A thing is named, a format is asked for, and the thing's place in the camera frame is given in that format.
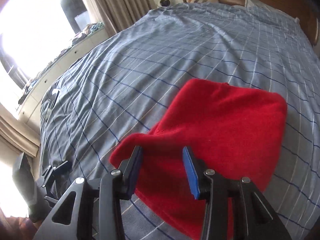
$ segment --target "blue checkered bedsheet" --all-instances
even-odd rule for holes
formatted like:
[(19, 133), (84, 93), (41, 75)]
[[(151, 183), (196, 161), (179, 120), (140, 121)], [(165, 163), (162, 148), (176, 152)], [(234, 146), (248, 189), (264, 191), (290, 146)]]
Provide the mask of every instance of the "blue checkered bedsheet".
[[(262, 8), (204, 3), (149, 11), (48, 90), (41, 106), (42, 167), (72, 160), (71, 173), (56, 183), (58, 196), (79, 176), (101, 177), (113, 169), (108, 158), (116, 145), (148, 132), (192, 78), (277, 92), (288, 117), (264, 195), (292, 239), (302, 239), (320, 215), (319, 66), (299, 25)], [(54, 88), (61, 92), (45, 122)], [(188, 239), (136, 196), (121, 206), (129, 240)], [(98, 232), (95, 219), (95, 237)]]

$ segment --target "metal screw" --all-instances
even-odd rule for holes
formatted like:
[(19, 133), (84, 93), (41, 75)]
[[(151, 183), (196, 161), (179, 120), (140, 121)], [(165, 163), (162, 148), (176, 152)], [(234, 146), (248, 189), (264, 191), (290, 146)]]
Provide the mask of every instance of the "metal screw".
[(111, 175), (112, 176), (118, 176), (121, 174), (121, 170), (115, 169), (111, 171)]
[(84, 183), (84, 178), (82, 177), (76, 178), (76, 184), (81, 184), (81, 183)]
[(205, 171), (205, 174), (207, 174), (207, 175), (214, 175), (216, 172), (214, 171), (214, 170), (212, 170), (212, 169), (207, 169), (206, 171)]
[(243, 177), (242, 179), (241, 179), (241, 181), (243, 182), (243, 183), (250, 183), (250, 179), (248, 178), (248, 177)]

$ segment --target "bed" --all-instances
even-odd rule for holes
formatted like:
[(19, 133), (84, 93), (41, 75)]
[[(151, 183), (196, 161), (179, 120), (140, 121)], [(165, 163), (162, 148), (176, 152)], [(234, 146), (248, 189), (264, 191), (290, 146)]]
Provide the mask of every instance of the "bed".
[[(257, 6), (230, 6), (244, 0), (222, 1), (151, 10), (53, 83), (41, 105), (40, 169), (72, 161), (72, 171), (55, 183), (58, 197), (77, 177), (98, 178), (113, 169), (108, 159), (117, 144), (131, 133), (148, 132), (186, 81), (208, 79), (286, 100), (280, 159), (264, 195), (292, 239), (308, 234), (320, 216), (320, 62), (311, 45), (317, 20), (303, 0), (292, 14), (283, 0), (270, 4), (299, 15), (301, 28)], [(60, 94), (46, 121), (53, 89)], [(188, 239), (136, 196), (121, 208), (128, 239)]]

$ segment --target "red garment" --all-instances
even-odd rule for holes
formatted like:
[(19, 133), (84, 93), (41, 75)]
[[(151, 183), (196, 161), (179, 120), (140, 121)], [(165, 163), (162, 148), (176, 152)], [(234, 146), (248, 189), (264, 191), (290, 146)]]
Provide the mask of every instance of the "red garment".
[(248, 176), (263, 191), (279, 158), (286, 114), (287, 104), (276, 93), (192, 79), (161, 121), (148, 134), (125, 138), (110, 162), (118, 167), (135, 145), (142, 146), (136, 195), (165, 222), (199, 239), (205, 202), (190, 192), (182, 148), (191, 146), (197, 158), (226, 178)]

